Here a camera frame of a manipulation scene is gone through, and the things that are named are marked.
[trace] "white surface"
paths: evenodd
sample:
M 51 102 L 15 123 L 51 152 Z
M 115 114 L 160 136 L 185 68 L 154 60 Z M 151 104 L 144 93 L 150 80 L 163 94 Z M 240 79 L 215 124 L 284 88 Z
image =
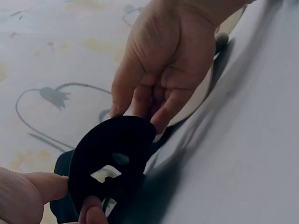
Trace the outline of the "white surface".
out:
M 163 147 L 123 223 L 298 223 L 298 21 L 298 1 L 247 9 L 222 79 Z
M 108 115 L 111 95 L 98 88 L 110 91 L 139 15 L 132 9 L 146 3 L 0 0 L 0 166 L 52 172 L 57 157 Z M 46 206 L 42 223 L 55 222 Z

